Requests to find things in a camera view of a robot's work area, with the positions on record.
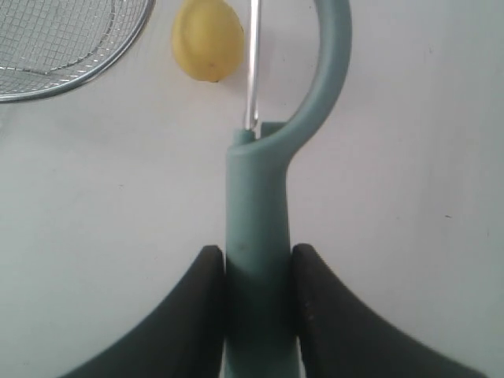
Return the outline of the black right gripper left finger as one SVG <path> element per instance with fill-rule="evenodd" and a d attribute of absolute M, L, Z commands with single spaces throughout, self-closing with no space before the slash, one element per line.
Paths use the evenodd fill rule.
<path fill-rule="evenodd" d="M 205 246 L 169 295 L 70 377 L 218 377 L 224 351 L 224 257 Z"/>

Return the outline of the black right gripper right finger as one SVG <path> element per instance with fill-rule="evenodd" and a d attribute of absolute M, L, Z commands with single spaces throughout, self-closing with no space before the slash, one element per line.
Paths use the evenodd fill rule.
<path fill-rule="evenodd" d="M 291 255 L 297 332 L 308 377 L 482 377 L 370 309 L 309 244 Z"/>

